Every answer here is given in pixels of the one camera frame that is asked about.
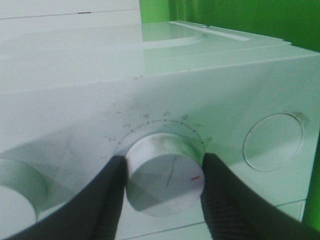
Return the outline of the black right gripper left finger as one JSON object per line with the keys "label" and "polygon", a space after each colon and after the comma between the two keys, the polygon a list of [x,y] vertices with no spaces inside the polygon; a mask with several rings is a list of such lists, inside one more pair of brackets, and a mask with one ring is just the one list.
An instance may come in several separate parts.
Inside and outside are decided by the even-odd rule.
{"label": "black right gripper left finger", "polygon": [[127,162],[113,156],[96,177],[70,201],[45,210],[38,220],[3,240],[113,240],[127,182]]}

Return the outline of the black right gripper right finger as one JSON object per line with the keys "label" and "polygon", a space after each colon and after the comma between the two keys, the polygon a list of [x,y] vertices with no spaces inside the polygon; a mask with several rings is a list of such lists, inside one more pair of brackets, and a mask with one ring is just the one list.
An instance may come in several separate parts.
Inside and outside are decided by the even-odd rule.
{"label": "black right gripper right finger", "polygon": [[201,207],[214,240],[318,240],[319,231],[264,200],[214,153],[202,162]]}

